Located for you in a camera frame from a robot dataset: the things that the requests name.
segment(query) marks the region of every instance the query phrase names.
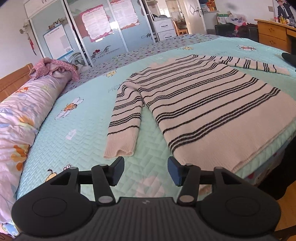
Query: wooden headboard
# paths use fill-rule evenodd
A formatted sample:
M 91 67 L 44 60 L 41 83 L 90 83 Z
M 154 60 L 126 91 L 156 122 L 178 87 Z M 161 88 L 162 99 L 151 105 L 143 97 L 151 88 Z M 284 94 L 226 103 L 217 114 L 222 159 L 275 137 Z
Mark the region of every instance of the wooden headboard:
M 27 64 L 25 67 L 0 79 L 0 102 L 17 91 L 29 79 L 29 73 L 33 65 Z

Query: white door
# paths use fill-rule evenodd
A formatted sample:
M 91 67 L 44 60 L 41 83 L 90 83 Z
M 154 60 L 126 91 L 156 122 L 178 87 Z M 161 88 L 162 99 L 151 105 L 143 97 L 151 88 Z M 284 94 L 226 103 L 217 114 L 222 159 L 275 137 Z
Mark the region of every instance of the white door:
M 207 34 L 205 21 L 198 0 L 178 0 L 184 15 L 188 33 Z

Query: sweater sleeve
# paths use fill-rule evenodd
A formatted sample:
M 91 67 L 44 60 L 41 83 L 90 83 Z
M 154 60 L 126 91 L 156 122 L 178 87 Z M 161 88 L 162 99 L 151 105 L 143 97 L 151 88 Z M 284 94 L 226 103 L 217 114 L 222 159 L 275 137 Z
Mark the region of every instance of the sweater sleeve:
M 262 63 L 255 60 L 238 58 L 238 57 L 216 57 L 215 61 L 226 64 L 228 66 L 240 67 L 244 69 L 262 70 L 265 72 L 279 73 L 290 75 L 290 72 L 283 67 L 275 66 L 274 64 Z
M 139 85 L 135 82 L 126 81 L 118 89 L 108 128 L 104 153 L 106 159 L 134 154 L 143 107 L 138 88 Z

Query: man in suit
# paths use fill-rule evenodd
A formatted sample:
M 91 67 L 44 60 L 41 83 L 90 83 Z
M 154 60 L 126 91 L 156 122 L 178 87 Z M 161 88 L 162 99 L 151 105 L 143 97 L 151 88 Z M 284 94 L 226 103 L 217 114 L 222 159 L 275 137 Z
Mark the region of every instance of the man in suit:
M 278 6 L 278 18 L 283 16 L 284 18 L 293 18 L 294 15 L 290 9 L 290 4 L 286 3 L 285 0 L 277 0 L 277 3 L 279 4 Z

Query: ribbed cuff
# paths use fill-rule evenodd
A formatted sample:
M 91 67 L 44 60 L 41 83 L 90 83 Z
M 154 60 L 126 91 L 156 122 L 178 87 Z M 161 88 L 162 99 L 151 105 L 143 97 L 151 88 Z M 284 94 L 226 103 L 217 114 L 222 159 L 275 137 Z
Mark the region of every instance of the ribbed cuff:
M 112 159 L 119 156 L 132 156 L 135 151 L 139 129 L 131 128 L 121 133 L 107 136 L 107 146 L 104 153 L 105 159 Z

